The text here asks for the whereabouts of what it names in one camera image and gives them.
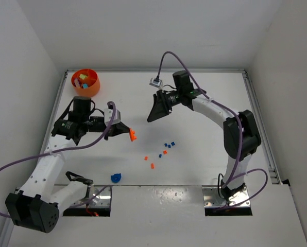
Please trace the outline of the purple rounded flower lego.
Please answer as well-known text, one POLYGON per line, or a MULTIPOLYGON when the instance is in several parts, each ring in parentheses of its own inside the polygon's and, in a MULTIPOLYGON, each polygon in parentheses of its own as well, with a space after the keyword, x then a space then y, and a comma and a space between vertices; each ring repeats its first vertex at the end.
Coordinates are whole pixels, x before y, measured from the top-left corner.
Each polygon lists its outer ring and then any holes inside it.
POLYGON ((79 82, 78 79, 75 79, 74 83, 75 83, 75 87, 81 88, 81 83, 79 82))

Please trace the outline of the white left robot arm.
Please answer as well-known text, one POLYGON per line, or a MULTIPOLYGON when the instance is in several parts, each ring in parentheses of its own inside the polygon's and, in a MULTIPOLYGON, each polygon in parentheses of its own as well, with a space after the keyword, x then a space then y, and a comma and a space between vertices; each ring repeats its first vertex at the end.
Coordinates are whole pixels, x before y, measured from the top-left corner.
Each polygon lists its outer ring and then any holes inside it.
POLYGON ((87 149, 102 139, 132 130, 121 122, 115 103, 109 101, 103 116, 93 116, 90 97, 75 96, 55 121, 46 151, 21 188, 5 201, 14 225, 49 233, 68 208, 88 205, 96 196, 93 180, 66 172, 69 184, 53 192, 55 182, 71 152, 87 149))

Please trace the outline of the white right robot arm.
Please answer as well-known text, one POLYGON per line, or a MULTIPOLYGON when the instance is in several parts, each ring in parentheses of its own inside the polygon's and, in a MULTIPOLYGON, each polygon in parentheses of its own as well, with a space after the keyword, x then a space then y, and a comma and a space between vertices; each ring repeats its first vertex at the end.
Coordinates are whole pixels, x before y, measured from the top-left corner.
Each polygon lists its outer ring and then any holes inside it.
POLYGON ((244 176, 249 160, 261 145, 259 130, 250 110, 237 112, 217 102, 192 82, 192 78, 184 70, 173 73, 174 89, 159 89, 153 95, 153 107, 147 121, 163 118, 172 112, 174 106, 181 104, 221 127, 228 163, 218 184, 218 194, 229 200, 245 188, 244 176))

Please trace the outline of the blue rounded lego piece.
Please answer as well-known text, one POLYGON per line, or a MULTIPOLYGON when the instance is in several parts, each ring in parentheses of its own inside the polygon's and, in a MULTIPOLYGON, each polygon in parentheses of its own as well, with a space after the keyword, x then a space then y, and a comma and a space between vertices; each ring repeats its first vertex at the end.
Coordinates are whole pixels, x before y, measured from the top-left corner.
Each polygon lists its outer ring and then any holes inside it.
POLYGON ((115 173, 111 175, 111 182, 112 183, 119 183, 122 179, 122 174, 121 173, 115 173))

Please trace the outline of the lime green lego brick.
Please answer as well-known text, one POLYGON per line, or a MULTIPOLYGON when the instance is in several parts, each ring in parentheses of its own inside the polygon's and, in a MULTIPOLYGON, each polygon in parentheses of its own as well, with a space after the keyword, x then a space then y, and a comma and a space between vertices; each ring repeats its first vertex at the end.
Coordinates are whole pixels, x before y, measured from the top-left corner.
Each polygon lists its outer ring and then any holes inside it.
POLYGON ((86 78, 86 75, 81 74, 81 75, 79 76, 79 78, 82 79, 82 80, 84 80, 84 79, 86 78))

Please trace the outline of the orange round lego piece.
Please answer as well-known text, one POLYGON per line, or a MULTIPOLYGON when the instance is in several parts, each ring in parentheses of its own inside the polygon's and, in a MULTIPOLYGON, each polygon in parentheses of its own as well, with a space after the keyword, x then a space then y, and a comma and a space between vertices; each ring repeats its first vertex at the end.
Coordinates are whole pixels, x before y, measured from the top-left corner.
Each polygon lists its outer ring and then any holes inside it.
POLYGON ((130 140, 132 142, 137 140, 137 136, 135 134, 135 130, 133 130, 132 128, 129 128, 129 136, 130 136, 130 140))

